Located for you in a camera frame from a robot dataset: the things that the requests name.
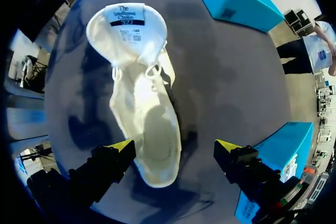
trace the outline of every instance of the cyan box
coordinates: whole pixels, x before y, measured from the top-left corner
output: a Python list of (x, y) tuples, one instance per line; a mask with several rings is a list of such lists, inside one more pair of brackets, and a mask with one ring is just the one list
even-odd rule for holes
[[(313, 138), (313, 123), (288, 122), (272, 136), (254, 146), (258, 150), (258, 157), (273, 170), (284, 168), (297, 154), (295, 176), (301, 178), (303, 169), (309, 155), (311, 140)], [(248, 200), (241, 192), (236, 208), (236, 218), (244, 224), (252, 223), (253, 217), (259, 210), (258, 204)]]
[(203, 0), (212, 18), (270, 31), (284, 20), (271, 0)]

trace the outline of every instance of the person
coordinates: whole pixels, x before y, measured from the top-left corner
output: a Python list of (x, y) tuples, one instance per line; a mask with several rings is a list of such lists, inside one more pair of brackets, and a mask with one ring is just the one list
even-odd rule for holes
[(59, 23), (62, 23), (68, 12), (69, 6), (65, 0), (31, 0), (19, 29), (30, 41), (51, 53)]
[(295, 58), (283, 64), (285, 74), (313, 73), (328, 68), (336, 76), (336, 34), (331, 25), (317, 21), (313, 33), (277, 48), (280, 58)]

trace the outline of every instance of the person's arm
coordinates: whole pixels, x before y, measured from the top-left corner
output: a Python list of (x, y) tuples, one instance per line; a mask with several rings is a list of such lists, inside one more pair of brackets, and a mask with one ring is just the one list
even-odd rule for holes
[(334, 44), (328, 39), (326, 34), (324, 33), (323, 29), (319, 25), (315, 25), (313, 28), (314, 32), (317, 34), (317, 36), (321, 39), (323, 39), (327, 44), (328, 47), (330, 48), (331, 54), (333, 58), (336, 58), (336, 49)]
[(332, 58), (332, 65), (328, 69), (328, 74), (336, 76), (336, 58)]

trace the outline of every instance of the sock label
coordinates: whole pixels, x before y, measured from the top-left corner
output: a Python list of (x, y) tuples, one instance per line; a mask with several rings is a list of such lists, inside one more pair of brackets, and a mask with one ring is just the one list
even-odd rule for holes
[(111, 26), (145, 25), (143, 14), (144, 4), (120, 4), (114, 10), (106, 12), (107, 20)]
[(138, 44), (141, 43), (141, 33), (140, 29), (127, 29), (127, 28), (120, 28), (119, 30), (121, 39), (124, 42), (129, 44)]

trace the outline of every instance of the gray table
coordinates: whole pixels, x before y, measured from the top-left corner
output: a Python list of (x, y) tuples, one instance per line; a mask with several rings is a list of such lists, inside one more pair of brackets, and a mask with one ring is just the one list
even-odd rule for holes
[(213, 20), (201, 0), (77, 0), (51, 54), (46, 112), (51, 145), (63, 174), (99, 144), (123, 139), (109, 109), (111, 66), (88, 44), (90, 18), (106, 5), (146, 3), (166, 21), (176, 80), (182, 158), (176, 182), (148, 187), (133, 166), (96, 211), (126, 223), (238, 223), (239, 188), (213, 159), (214, 141), (255, 145), (290, 119), (284, 71), (271, 38)]

